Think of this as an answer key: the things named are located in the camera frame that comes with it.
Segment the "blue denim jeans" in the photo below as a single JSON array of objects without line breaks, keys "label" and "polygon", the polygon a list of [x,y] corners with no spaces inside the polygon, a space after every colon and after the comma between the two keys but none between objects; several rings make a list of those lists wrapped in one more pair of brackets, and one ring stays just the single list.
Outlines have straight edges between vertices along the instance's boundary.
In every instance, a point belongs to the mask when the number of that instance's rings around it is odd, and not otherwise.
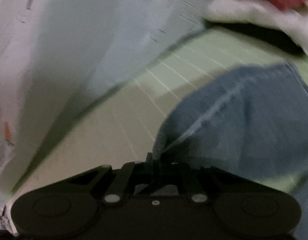
[{"label": "blue denim jeans", "polygon": [[308,239],[308,86],[293,64],[234,68],[189,94],[161,125],[152,160],[250,180],[300,173],[295,236]]}]

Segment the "carrot print bed sheet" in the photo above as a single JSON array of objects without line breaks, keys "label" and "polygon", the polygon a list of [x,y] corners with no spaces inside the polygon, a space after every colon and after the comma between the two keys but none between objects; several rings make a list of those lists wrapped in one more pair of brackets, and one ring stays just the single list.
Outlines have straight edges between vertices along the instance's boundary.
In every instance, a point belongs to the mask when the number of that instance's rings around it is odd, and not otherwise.
[{"label": "carrot print bed sheet", "polygon": [[168,47],[207,0],[0,0],[0,201],[40,146]]}]

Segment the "white folded shirt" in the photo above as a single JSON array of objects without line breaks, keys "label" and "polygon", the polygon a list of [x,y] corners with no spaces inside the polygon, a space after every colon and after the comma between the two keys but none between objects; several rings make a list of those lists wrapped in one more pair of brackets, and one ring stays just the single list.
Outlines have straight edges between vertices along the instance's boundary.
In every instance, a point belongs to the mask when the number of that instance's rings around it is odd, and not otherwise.
[{"label": "white folded shirt", "polygon": [[218,23],[250,23],[282,31],[308,55],[308,1],[280,11],[266,0],[209,0],[203,15]]}]

